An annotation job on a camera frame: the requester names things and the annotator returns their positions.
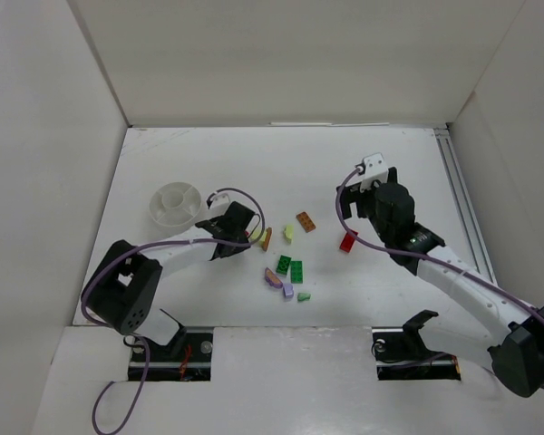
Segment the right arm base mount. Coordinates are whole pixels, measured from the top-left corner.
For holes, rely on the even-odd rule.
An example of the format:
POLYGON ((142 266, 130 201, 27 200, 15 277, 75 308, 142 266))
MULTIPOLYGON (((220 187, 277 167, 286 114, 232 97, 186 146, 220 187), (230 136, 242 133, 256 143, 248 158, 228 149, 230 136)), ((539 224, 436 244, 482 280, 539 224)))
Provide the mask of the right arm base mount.
POLYGON ((422 310, 402 326, 372 329, 371 354, 379 381, 460 381, 457 359, 448 353, 429 350, 420 336, 425 323, 437 317, 422 310))

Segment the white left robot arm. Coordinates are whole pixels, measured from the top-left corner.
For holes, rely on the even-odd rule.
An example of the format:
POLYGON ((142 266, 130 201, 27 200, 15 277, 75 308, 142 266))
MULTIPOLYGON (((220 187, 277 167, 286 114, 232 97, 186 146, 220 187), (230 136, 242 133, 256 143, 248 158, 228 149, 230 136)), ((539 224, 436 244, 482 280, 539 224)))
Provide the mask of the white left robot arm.
POLYGON ((223 213, 185 232, 146 245, 114 242, 81 296, 83 316, 123 336, 142 337, 177 347, 184 326, 154 306, 160 280, 199 263, 234 256, 249 249, 247 229, 256 213, 233 201, 223 213))

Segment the lilac small lego brick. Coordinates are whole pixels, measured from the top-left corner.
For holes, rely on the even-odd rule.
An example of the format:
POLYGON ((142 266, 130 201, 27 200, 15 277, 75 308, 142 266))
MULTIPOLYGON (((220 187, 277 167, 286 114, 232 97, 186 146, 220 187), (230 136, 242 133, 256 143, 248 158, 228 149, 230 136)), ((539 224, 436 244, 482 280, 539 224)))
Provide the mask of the lilac small lego brick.
POLYGON ((291 283, 283 284, 283 297, 285 300, 291 300, 295 295, 294 287, 291 283))

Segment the red lego brick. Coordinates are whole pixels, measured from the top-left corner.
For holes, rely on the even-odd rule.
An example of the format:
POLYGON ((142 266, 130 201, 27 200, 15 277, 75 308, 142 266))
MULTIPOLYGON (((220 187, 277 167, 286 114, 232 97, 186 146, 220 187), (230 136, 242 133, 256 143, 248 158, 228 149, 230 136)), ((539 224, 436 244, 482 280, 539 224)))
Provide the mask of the red lego brick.
POLYGON ((342 252, 345 252, 345 253, 350 253, 354 244, 355 244, 355 237, 358 235, 358 233, 356 231, 352 231, 351 233, 349 232, 346 232, 340 245, 339 245, 339 249, 342 251, 342 252))

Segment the purple arched lego piece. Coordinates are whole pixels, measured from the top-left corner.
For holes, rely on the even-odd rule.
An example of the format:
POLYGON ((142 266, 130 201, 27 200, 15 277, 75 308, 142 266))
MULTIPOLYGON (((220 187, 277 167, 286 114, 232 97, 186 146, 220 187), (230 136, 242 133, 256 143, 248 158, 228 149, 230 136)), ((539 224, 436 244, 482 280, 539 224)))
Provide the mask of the purple arched lego piece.
POLYGON ((276 274, 270 268, 265 269, 264 279, 273 288, 281 289, 283 287, 282 281, 276 276, 276 274))

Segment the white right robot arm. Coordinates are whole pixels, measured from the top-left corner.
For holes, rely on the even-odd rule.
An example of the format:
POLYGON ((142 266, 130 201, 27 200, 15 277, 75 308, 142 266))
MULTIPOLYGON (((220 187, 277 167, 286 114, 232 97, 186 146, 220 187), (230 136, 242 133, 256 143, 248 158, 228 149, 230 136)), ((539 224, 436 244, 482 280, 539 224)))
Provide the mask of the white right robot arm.
POLYGON ((422 310, 395 332, 393 355, 374 345, 376 360, 404 370, 450 354, 476 363, 520 397, 544 390, 544 305, 528 304, 468 268, 419 224, 396 168, 382 161, 356 165, 336 189, 335 211, 341 223, 351 216, 367 219, 380 245, 358 235, 354 240, 442 291, 485 329, 467 335, 443 325, 437 312, 422 310))

